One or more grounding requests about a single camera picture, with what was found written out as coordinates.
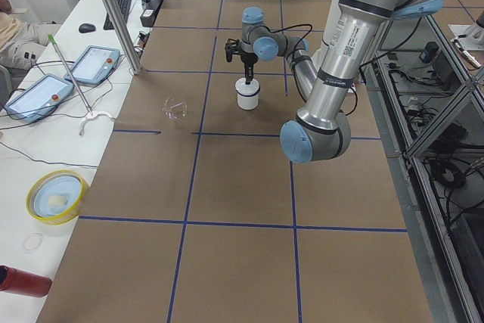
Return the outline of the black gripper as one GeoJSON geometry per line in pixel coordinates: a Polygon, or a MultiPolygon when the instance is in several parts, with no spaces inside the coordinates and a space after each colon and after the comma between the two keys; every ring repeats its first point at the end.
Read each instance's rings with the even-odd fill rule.
{"type": "Polygon", "coordinates": [[[256,64],[256,54],[242,51],[240,59],[244,64],[245,84],[249,85],[253,81],[253,68],[256,64]]]}

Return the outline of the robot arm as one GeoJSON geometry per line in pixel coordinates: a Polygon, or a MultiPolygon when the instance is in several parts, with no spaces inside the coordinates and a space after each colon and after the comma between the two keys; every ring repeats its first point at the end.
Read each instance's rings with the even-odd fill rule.
{"type": "Polygon", "coordinates": [[[241,51],[262,61],[283,57],[306,102],[295,119],[281,127],[280,143],[286,157],[294,163],[308,163],[343,154],[351,131],[341,106],[378,27],[388,20],[436,13],[443,4],[444,0],[338,0],[340,17],[319,67],[308,56],[301,38],[270,31],[262,9],[246,8],[241,51]]]}

